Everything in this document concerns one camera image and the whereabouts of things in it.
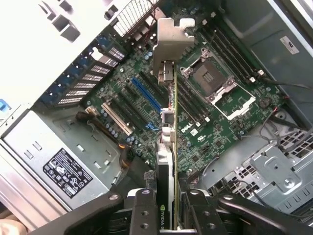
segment black pcie slot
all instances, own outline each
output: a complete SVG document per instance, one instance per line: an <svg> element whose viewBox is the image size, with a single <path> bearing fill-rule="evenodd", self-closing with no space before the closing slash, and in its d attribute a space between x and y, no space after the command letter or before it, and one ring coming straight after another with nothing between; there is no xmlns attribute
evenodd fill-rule
<svg viewBox="0 0 313 235"><path fill-rule="evenodd" d="M126 122L130 122L133 126L135 126L138 129L142 129L142 124L138 123L134 120L133 115L129 112L128 109L125 107L122 107L116 99L112 99L112 105L114 108L118 109L120 114L124 117L124 119L128 120Z"/></svg>
<svg viewBox="0 0 313 235"><path fill-rule="evenodd" d="M156 99L158 100L158 102L161 103L163 108L167 107L168 106L168 99L164 98L164 94L160 91L159 87L156 84L154 84L153 81L151 81L143 72L139 72L139 76L157 94Z"/></svg>
<svg viewBox="0 0 313 235"><path fill-rule="evenodd" d="M228 55L223 51L222 48L219 47L219 45L213 40L211 35L209 35L206 31L202 31L204 36L208 37L209 40L211 40L211 45L213 46L214 50L223 58L223 60L227 63L227 65L231 68L231 70L235 73L235 75L243 80L246 81L246 77L238 70L238 67L233 63L232 60L229 59Z"/></svg>
<svg viewBox="0 0 313 235"><path fill-rule="evenodd" d="M200 100L200 98L193 93L193 91L191 90L191 88L189 88L184 81L182 80L182 78L180 78L178 76L178 83L179 83L179 88L181 87L182 89L186 90L186 93L189 95L189 98L193 101L195 100L197 102L197 104L195 102L192 102L195 106L199 107L199 109L202 110L202 112L205 115L210 115L210 111L208 110L208 108L205 107L205 105L203 104L203 102Z"/></svg>
<svg viewBox="0 0 313 235"><path fill-rule="evenodd" d="M133 110L134 113L137 114L137 117L145 124L148 124L147 120L141 115L138 109L127 99L127 97L123 93L119 93L118 96L125 101L125 103Z"/></svg>
<svg viewBox="0 0 313 235"><path fill-rule="evenodd" d="M219 45L219 47L224 51L228 57L231 59L231 61L237 66L238 70L240 70L241 74L244 76L244 78L249 78L250 73L244 68L244 66L238 61L237 57L233 54L233 52L229 49L230 45L227 45L227 42L225 41L225 38L222 38L220 34L217 32L214 32L212 29L210 30L211 37L213 38L213 41Z"/></svg>
<svg viewBox="0 0 313 235"><path fill-rule="evenodd" d="M129 86L125 86L125 90L127 90L127 92L134 98L137 99L138 98L138 94Z"/></svg>
<svg viewBox="0 0 313 235"><path fill-rule="evenodd" d="M216 28L216 31L217 31L217 34L220 36L220 38L223 38L223 42L225 42L228 45L227 48L229 48L232 51L232 53L239 60L241 65L245 68L245 70L249 74L254 73L254 70L251 67L251 65L247 62L247 60L245 60L242 57L242 54L235 48L235 45L231 41L229 41L229 39L225 36L225 34L219 28Z"/></svg>

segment pcie slot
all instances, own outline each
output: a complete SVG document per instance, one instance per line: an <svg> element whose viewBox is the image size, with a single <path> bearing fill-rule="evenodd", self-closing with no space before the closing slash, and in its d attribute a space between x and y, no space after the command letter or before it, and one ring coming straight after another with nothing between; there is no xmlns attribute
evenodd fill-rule
<svg viewBox="0 0 313 235"><path fill-rule="evenodd" d="M166 94L166 96L164 96L165 94L163 94L160 91L159 87L156 84L154 84L143 72L139 72L139 76L141 76L143 81L146 82L152 88L152 90L158 94L159 100L161 101L162 106L167 107L168 106L168 99L166 99L165 97L168 97L168 94Z"/></svg>
<svg viewBox="0 0 313 235"><path fill-rule="evenodd" d="M228 48L233 52L234 55L236 55L236 58L239 60L239 62L242 64L242 66L245 67L245 69L247 70L247 72L249 73L254 73L253 68L251 67L251 65L248 63L248 61L242 56L242 54L236 49L235 45L233 44L233 42L231 42L223 33L223 31L221 29L219 29L218 27L216 28L217 33L224 38L225 42L228 44Z"/></svg>
<svg viewBox="0 0 313 235"><path fill-rule="evenodd" d="M152 97L152 95L143 87L143 85L136 79L132 79L132 83L143 94L143 96L152 104L152 106L161 112L161 105Z"/></svg>
<svg viewBox="0 0 313 235"><path fill-rule="evenodd" d="M242 73L245 78L250 77L250 73L244 68L244 66L238 61L237 57L230 51L229 45L225 43L225 38L222 38L218 31L215 33L213 30L210 30L210 35L213 38L213 41L218 44L222 51L224 51L228 57L236 64L238 70Z"/></svg>
<svg viewBox="0 0 313 235"><path fill-rule="evenodd" d="M111 100L111 103L112 103L111 105L112 105L112 107L113 107L114 109L118 109L118 110L119 110L121 116L124 118L124 120L126 120L126 122L129 122L129 123L131 123L133 126L139 128L139 126L138 126L138 124L136 123L136 121L134 121L132 115L129 114L129 113L127 112L127 110L126 110L125 108L123 108L123 107L117 102L116 99L113 98L113 99Z"/></svg>
<svg viewBox="0 0 313 235"><path fill-rule="evenodd" d="M133 112L137 115L137 117L145 124L148 124L147 120L141 115L138 109L127 99L127 97L123 93L119 93L118 96L130 107Z"/></svg>
<svg viewBox="0 0 313 235"><path fill-rule="evenodd" d="M133 131L130 129L126 123L110 108L107 103L103 103L101 105L104 111L117 123L117 125L126 133L126 135L130 136Z"/></svg>
<svg viewBox="0 0 313 235"><path fill-rule="evenodd" d="M130 88L129 86L125 86L125 90L127 90L127 92L128 92L134 99L137 99L137 98L138 98L137 93L136 93L132 88Z"/></svg>

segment ram slot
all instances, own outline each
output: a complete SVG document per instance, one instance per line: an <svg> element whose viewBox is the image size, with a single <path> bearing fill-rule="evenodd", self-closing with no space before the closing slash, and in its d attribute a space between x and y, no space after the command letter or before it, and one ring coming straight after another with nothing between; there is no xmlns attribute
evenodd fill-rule
<svg viewBox="0 0 313 235"><path fill-rule="evenodd" d="M190 96L191 100L195 100L196 102L193 102L194 104L196 103L196 106L198 106L202 112L204 112L206 115L210 115L209 109L204 105L202 100L198 97L198 95L194 94L192 90L185 84L182 78L179 78L179 87L182 89L185 89L187 91L187 94Z"/></svg>
<svg viewBox="0 0 313 235"><path fill-rule="evenodd" d="M126 123L116 114L116 112L114 112L111 109L111 107L107 103L103 103L101 107L116 122L116 124L126 133L126 135L130 136L133 133L133 130L126 125Z"/></svg>
<svg viewBox="0 0 313 235"><path fill-rule="evenodd" d="M127 99L127 97L123 93L119 93L118 96L130 107L134 113L136 113L137 117L144 123L148 124L147 120L141 115L138 109Z"/></svg>
<svg viewBox="0 0 313 235"><path fill-rule="evenodd" d="M221 47L215 42L215 40L212 40L211 35L209 35L206 31L202 31L203 35L206 36L206 38L210 41L211 45L214 48L214 50L218 53L220 57L227 63L227 65L230 67L230 69L233 71L233 73L241 80L246 81L246 77L244 74L241 73L241 71L237 68L237 66L233 63L232 60L229 59L228 55L223 51Z"/></svg>
<svg viewBox="0 0 313 235"><path fill-rule="evenodd" d="M213 41L221 48L222 51L224 51L227 56L230 58L230 60L235 64L235 66L240 70L241 74L245 78L250 78L250 73L244 68L244 66L238 61L237 57L230 51L229 45L225 43L225 39L220 36L220 34L217 32L214 32L212 29L210 30L210 35L213 38Z"/></svg>

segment expansion card bracket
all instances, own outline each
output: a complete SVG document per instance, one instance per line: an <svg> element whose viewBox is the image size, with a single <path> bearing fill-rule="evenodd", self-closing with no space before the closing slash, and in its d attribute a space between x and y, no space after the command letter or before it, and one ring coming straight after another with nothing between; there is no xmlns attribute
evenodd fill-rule
<svg viewBox="0 0 313 235"><path fill-rule="evenodd" d="M194 36L189 36L185 30L194 27L194 19L181 19L179 26L174 26L172 18L161 18L157 21L157 45L153 48L153 75L159 75L164 61L177 61L187 47L195 42Z"/></svg>

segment warning label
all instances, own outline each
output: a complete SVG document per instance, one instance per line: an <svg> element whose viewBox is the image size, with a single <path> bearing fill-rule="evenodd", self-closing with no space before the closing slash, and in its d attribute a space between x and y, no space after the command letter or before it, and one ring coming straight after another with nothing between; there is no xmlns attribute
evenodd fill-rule
<svg viewBox="0 0 313 235"><path fill-rule="evenodd" d="M44 165L43 171L70 198L93 180L63 148Z"/></svg>

